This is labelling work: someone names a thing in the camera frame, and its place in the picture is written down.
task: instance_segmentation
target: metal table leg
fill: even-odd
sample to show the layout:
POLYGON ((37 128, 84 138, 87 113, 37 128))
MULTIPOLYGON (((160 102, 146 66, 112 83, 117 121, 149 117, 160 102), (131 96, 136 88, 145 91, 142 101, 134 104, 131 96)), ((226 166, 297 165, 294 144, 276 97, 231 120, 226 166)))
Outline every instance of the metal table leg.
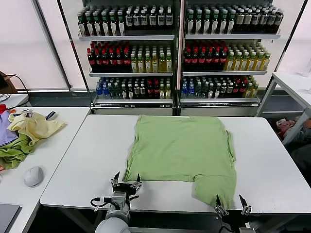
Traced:
POLYGON ((263 109, 264 109, 264 107, 265 107, 266 104, 267 104, 267 100, 268 100, 269 97, 272 95, 272 93, 273 93, 273 91, 274 91, 274 89, 275 89, 275 87, 276 87, 276 82, 275 82, 274 78, 272 77, 271 79, 272 79, 272 80, 271 80, 271 82, 270 82, 270 84, 269 84, 269 86, 268 86, 268 89, 267 89, 267 91, 266 91, 266 93, 265 93, 265 95, 264 95, 264 97, 263 97, 263 99, 262 99, 262 101, 261 101, 261 104, 260 104, 260 106, 259 106, 259 108, 258 108, 256 114, 255 114, 256 117, 261 116, 261 114, 262 114, 262 112, 263 112, 263 109))

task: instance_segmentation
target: white table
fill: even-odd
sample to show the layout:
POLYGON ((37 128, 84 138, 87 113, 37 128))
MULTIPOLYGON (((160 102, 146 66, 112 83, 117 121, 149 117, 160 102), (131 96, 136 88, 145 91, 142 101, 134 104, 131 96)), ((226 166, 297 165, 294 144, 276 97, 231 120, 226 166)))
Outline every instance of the white table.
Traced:
POLYGON ((9 99, 1 102, 0 104, 5 104, 7 108, 14 108, 15 106, 25 103, 24 106, 31 107, 29 102, 26 103, 27 98, 28 98, 28 94, 12 94, 9 99))
POLYGON ((87 107, 32 107, 35 112, 46 116, 51 111, 58 113, 55 120, 64 121, 67 125, 51 137, 35 144, 35 151, 29 154, 17 168, 0 172, 0 203, 18 204, 22 207, 9 233, 27 232, 39 207, 39 199, 62 160, 67 148, 78 132, 90 110, 87 107), (42 166, 43 182, 35 188, 24 184, 26 170, 42 166))
MULTIPOLYGON (((112 194, 110 179, 123 176, 134 141, 138 116, 89 115, 58 166, 40 203, 44 206, 93 209, 90 200, 112 194)), ((237 186, 252 213, 311 213, 311 189, 263 118, 220 117, 233 134, 237 186)), ((192 195, 193 183, 143 182, 132 211, 214 212, 192 195)))

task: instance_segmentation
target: white wall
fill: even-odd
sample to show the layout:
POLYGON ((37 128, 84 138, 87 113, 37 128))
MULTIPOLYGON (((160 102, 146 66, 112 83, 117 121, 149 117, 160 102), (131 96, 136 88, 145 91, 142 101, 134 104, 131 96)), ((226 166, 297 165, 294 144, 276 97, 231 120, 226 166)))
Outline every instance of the white wall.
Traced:
POLYGON ((0 70, 16 73, 29 89, 66 89, 31 1, 2 1, 1 8, 0 70))

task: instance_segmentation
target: pile of clothes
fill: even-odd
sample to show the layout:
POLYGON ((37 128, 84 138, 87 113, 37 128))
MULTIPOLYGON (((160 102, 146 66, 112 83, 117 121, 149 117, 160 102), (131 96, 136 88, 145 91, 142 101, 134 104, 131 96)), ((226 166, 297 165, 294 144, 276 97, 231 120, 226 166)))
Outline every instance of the pile of clothes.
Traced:
POLYGON ((64 125, 31 109, 20 113, 0 111, 0 170, 17 167, 34 151, 37 141, 50 137, 64 125))

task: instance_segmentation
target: black cable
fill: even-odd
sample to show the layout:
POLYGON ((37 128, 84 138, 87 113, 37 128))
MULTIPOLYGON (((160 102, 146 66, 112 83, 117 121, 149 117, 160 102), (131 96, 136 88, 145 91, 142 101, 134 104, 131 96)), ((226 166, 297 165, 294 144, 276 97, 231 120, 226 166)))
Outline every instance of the black cable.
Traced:
POLYGON ((221 226, 221 228, 219 229, 218 233, 221 233, 223 228, 225 228, 227 231, 233 233, 234 231, 230 230, 228 227, 225 227, 225 226, 221 226))
POLYGON ((19 104, 19 105, 17 105, 17 106, 14 106, 14 107, 12 107, 12 108, 8 108, 8 109, 10 110, 10 109, 13 109, 13 108, 17 108, 17 107, 23 106, 23 105, 25 105, 26 103, 28 103, 28 102, 29 102, 29 92, 28 92, 28 89, 26 88, 26 86, 25 86, 24 82, 22 81, 22 79, 20 79, 20 77, 19 77, 19 76, 17 76, 16 74, 9 74, 9 75, 5 75, 4 77, 8 77, 8 76, 14 76, 14 77, 17 77, 17 78, 20 80, 21 84, 24 86, 25 91, 26 91, 26 93, 27 93, 27 101, 26 101, 26 102, 24 102, 24 103, 21 103, 21 104, 19 104))

